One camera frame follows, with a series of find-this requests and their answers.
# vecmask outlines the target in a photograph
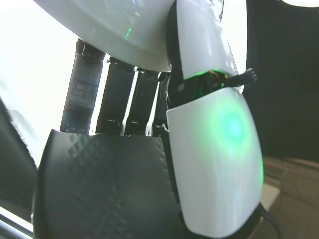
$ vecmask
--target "dark wall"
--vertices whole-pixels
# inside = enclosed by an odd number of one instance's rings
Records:
[[[319,9],[247,0],[246,88],[266,155],[319,161]]]

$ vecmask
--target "brown tile floor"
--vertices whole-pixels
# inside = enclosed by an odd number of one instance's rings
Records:
[[[283,239],[319,238],[319,164],[297,159],[264,158],[265,182],[281,193],[270,209]],[[262,221],[252,239],[276,239],[274,228]]]

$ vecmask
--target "black cable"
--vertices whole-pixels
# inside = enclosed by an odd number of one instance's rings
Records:
[[[281,233],[281,229],[280,229],[280,225],[278,223],[278,221],[270,214],[267,212],[267,210],[264,208],[264,206],[260,203],[257,207],[259,214],[266,219],[267,221],[269,221],[271,223],[271,225],[273,225],[273,227],[275,228],[277,235],[278,235],[278,239],[282,239],[282,233]]]

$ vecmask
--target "floor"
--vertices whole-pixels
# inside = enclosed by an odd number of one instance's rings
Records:
[[[280,189],[270,208],[283,239],[317,239],[319,235],[319,163],[298,159],[264,158],[265,182]],[[262,221],[252,239],[276,239]]]

